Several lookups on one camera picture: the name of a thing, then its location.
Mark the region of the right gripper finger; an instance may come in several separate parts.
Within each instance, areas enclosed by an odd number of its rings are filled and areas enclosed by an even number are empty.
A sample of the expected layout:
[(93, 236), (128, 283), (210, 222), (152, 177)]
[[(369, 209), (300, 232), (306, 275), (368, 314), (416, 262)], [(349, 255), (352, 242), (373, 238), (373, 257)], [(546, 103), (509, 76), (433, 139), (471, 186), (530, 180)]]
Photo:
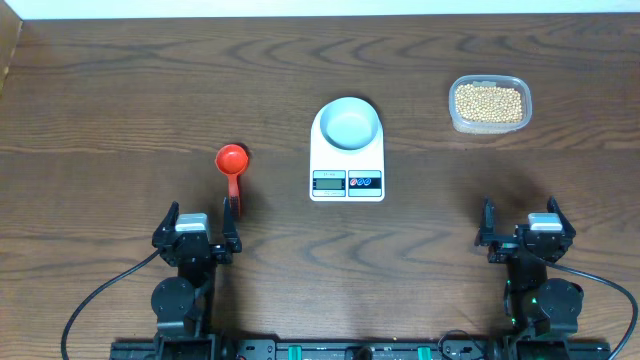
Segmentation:
[(571, 225), (571, 223), (569, 222), (569, 220), (566, 218), (566, 216), (563, 214), (563, 212), (561, 211), (557, 200), (555, 199), (554, 196), (551, 196), (549, 198), (549, 200), (547, 201), (547, 211), (549, 213), (554, 213), (558, 216), (560, 223), (563, 227), (563, 232), (566, 235), (574, 235), (575, 234), (575, 228)]
[(493, 202), (489, 198), (485, 198), (477, 233), (478, 243), (488, 243), (495, 235), (494, 209)]

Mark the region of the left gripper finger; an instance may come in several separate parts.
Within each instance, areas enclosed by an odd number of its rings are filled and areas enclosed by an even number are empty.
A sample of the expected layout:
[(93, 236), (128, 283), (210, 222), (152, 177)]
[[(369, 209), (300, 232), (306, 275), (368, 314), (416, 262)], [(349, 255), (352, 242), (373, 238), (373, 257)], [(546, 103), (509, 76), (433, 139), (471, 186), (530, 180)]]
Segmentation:
[(174, 201), (152, 235), (153, 243), (173, 243), (175, 241), (175, 225), (179, 216), (179, 204)]
[(237, 197), (224, 199), (224, 215), (222, 233), (225, 242), (230, 246), (239, 246), (240, 237), (235, 226), (235, 220), (239, 215), (239, 200)]

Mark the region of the red measuring scoop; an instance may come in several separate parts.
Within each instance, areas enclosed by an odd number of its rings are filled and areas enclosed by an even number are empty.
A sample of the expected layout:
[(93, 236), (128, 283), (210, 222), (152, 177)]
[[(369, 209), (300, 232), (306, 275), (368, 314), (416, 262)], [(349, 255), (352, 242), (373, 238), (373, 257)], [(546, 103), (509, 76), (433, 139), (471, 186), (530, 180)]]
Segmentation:
[(239, 177), (248, 168), (249, 156), (242, 146), (228, 144), (218, 151), (215, 163), (218, 170), (227, 177), (231, 212), (235, 218), (238, 218), (241, 214)]

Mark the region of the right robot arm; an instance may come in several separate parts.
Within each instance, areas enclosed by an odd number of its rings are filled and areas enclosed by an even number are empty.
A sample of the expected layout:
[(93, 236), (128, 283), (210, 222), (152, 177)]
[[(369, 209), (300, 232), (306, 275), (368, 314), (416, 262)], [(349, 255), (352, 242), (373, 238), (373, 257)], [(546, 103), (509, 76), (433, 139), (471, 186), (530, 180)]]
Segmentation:
[(475, 244), (488, 249), (490, 263), (504, 264), (507, 282), (503, 307), (513, 332), (490, 342), (490, 359), (568, 359), (568, 337), (578, 331), (583, 289), (550, 278), (547, 269), (573, 244), (574, 227), (550, 198), (547, 210), (528, 215), (511, 235), (496, 233), (494, 204), (483, 203)]

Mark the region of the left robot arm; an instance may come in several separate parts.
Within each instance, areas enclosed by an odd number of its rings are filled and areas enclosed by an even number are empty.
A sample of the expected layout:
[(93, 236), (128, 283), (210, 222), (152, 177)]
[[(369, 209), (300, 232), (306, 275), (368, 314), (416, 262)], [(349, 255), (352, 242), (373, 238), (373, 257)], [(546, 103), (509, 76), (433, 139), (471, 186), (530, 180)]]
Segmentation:
[(235, 227), (235, 197), (223, 200), (222, 241), (214, 243), (204, 213), (182, 214), (174, 202), (154, 231), (152, 246), (177, 275), (161, 281), (151, 296), (157, 316), (157, 359), (221, 359), (226, 351), (210, 330), (216, 268), (242, 251)]

